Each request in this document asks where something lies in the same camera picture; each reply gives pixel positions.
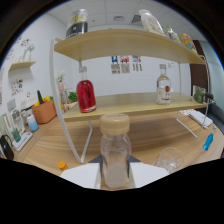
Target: ceiling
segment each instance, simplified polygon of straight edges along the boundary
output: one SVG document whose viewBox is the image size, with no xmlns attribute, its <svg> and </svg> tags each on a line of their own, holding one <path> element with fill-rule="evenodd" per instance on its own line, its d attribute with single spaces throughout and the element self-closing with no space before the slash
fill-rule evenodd
<svg viewBox="0 0 224 224">
<path fill-rule="evenodd" d="M 153 0 L 72 0 L 55 7 L 47 14 L 54 16 L 67 26 L 72 12 L 78 9 L 88 11 L 89 28 L 102 25 L 142 26 L 141 21 L 132 23 L 132 20 L 135 15 L 140 15 L 140 9 L 146 9 L 158 19 L 165 32 L 166 25 L 170 25 L 179 36 L 181 33 L 186 33 L 193 40 L 207 41 L 187 19 L 173 9 Z M 124 16 L 124 20 L 114 21 L 114 16 Z"/>
</svg>

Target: red container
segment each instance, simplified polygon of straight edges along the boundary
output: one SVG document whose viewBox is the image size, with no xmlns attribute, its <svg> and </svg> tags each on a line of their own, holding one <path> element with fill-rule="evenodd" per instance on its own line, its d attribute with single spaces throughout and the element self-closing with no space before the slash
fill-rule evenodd
<svg viewBox="0 0 224 224">
<path fill-rule="evenodd" d="M 33 106 L 32 112 L 38 124 L 46 124 L 57 115 L 54 100 Z"/>
<path fill-rule="evenodd" d="M 79 109 L 82 113 L 88 113 L 96 110 L 96 100 L 94 87 L 92 82 L 87 80 L 87 68 L 85 66 L 79 68 L 81 73 L 81 81 L 76 87 Z"/>
</svg>

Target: white metal shelf frame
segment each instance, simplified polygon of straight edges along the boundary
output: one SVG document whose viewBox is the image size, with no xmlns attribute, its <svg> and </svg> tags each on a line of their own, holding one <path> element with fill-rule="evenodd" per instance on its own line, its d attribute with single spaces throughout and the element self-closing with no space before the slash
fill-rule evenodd
<svg viewBox="0 0 224 224">
<path fill-rule="evenodd" d="M 67 141 L 69 143 L 69 146 L 71 147 L 72 149 L 72 152 L 73 154 L 75 155 L 77 161 L 79 163 L 83 163 L 84 162 L 84 159 L 85 159 L 85 154 L 86 154 L 86 151 L 87 151 L 87 148 L 88 148 L 88 144 L 89 144 L 89 141 L 90 141 L 90 138 L 91 138 L 91 135 L 92 135 L 92 132 L 93 132 L 93 128 L 92 128 L 92 124 L 91 124 L 91 121 L 89 121 L 89 128 L 90 128 L 90 132 L 89 132 L 89 135 L 87 137 L 87 140 L 86 140 L 86 143 L 85 143 L 85 146 L 84 146 L 84 149 L 83 149 L 83 152 L 82 152 L 82 156 L 81 158 L 79 157 L 78 153 L 77 153 L 77 150 L 72 142 L 72 139 L 70 137 L 70 134 L 68 132 L 68 129 L 66 127 L 66 124 L 64 122 L 64 118 L 63 118 L 63 114 L 61 112 L 61 108 L 60 108 L 60 105 L 59 105 L 59 100 L 58 100 L 58 97 L 57 97 L 57 90 L 56 90 L 56 80 L 55 80 L 55 77 L 54 77 L 54 63 L 53 63 L 53 60 L 54 60 L 54 46 L 55 46 L 55 42 L 60 42 L 61 40 L 57 37 L 53 38 L 51 40 L 51 46 L 50 46 L 50 60 L 49 60 L 49 63 L 50 63 L 50 79 L 51 79 L 51 87 L 52 87 L 52 92 L 53 92 L 53 97 L 54 97 L 54 101 L 55 101 L 55 107 L 56 107 L 56 112 L 57 112 L 57 116 L 60 120 L 60 123 L 61 123 L 61 126 L 62 126 L 62 129 L 64 131 L 64 134 L 67 138 Z M 208 82 L 209 82 L 209 73 L 208 73 L 208 65 L 207 65 L 207 60 L 204 56 L 200 56 L 200 57 L 203 57 L 204 60 L 205 60 L 205 65 L 206 65 L 206 69 L 207 69 L 207 77 L 208 77 Z M 179 74 L 180 74 L 180 92 L 182 91 L 182 88 L 181 88 L 181 69 L 180 69 L 180 63 L 178 63 L 179 65 Z M 200 130 L 200 134 L 202 132 L 202 129 L 203 129 L 203 126 L 204 126 L 204 123 L 205 123 L 205 119 L 206 119 L 206 116 L 207 116 L 207 110 L 208 110 L 208 104 L 207 104 L 207 108 L 206 108 L 206 113 L 205 113 L 205 117 L 204 117 L 204 121 L 203 121 L 203 124 L 201 125 L 201 130 Z M 179 111 L 177 112 L 177 118 L 176 120 L 182 124 L 187 130 L 189 130 L 196 138 L 198 138 L 200 136 L 197 136 L 192 130 L 190 130 L 185 124 L 183 124 L 179 119 L 178 119 L 178 115 L 179 115 Z"/>
<path fill-rule="evenodd" d="M 60 108 L 59 100 L 58 100 L 58 96 L 57 96 L 56 80 L 55 80 L 55 77 L 54 77 L 54 74 L 55 74 L 54 73 L 54 44 L 55 44 L 55 41 L 60 41 L 60 40 L 58 38 L 54 38 L 54 39 L 51 40 L 50 60 L 49 60 L 49 63 L 50 63 L 51 88 L 52 88 L 53 98 L 54 98 L 54 102 L 55 102 L 54 104 L 55 104 L 57 116 L 58 116 L 58 118 L 60 120 L 63 132 L 65 134 L 65 137 L 67 138 L 68 144 L 71 147 L 72 152 L 73 152 L 74 156 L 76 157 L 77 161 L 79 163 L 83 163 L 84 159 L 85 159 L 86 151 L 87 151 L 87 148 L 88 148 L 88 145 L 89 145 L 89 141 L 90 141 L 90 138 L 91 138 L 91 135 L 92 135 L 92 132 L 93 132 L 93 128 L 92 128 L 91 121 L 89 121 L 90 132 L 89 132 L 89 135 L 87 137 L 87 140 L 86 140 L 83 152 L 82 152 L 82 156 L 80 158 L 80 156 L 78 155 L 77 150 L 76 150 L 76 148 L 75 148 L 75 146 L 74 146 L 74 144 L 72 142 L 72 139 L 71 139 L 71 136 L 70 136 L 70 134 L 68 132 L 66 124 L 64 122 L 64 118 L 62 116 L 62 112 L 61 112 L 61 108 Z"/>
</svg>

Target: red bottle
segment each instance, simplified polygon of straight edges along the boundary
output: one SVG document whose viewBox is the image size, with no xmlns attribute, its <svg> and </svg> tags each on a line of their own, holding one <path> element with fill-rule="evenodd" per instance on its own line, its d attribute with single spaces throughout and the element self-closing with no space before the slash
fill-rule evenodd
<svg viewBox="0 0 224 224">
<path fill-rule="evenodd" d="M 86 66 L 79 68 L 81 81 L 76 87 L 79 109 L 82 113 L 88 113 L 96 110 L 96 99 L 94 95 L 93 84 L 87 80 Z"/>
</svg>

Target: wooden shelf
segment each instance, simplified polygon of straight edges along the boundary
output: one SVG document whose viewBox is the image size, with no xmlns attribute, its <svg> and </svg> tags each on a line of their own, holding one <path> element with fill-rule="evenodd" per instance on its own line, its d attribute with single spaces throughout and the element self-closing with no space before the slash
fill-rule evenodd
<svg viewBox="0 0 224 224">
<path fill-rule="evenodd" d="M 112 55 L 140 55 L 166 60 L 205 64 L 196 53 L 167 37 L 140 30 L 107 29 L 73 36 L 55 44 L 55 52 L 76 61 Z"/>
<path fill-rule="evenodd" d="M 22 61 L 22 62 L 16 62 L 11 64 L 11 67 L 9 68 L 9 71 L 19 69 L 19 68 L 29 68 L 33 64 L 35 64 L 36 61 Z"/>
<path fill-rule="evenodd" d="M 155 103 L 156 93 L 132 93 L 96 97 L 97 109 L 90 113 L 81 113 L 78 104 L 68 110 L 64 121 L 97 120 L 103 114 L 125 113 L 127 115 L 147 115 L 171 111 L 196 109 L 206 107 L 207 104 L 198 104 L 192 101 L 191 96 L 182 93 L 171 93 L 170 105 Z"/>
</svg>

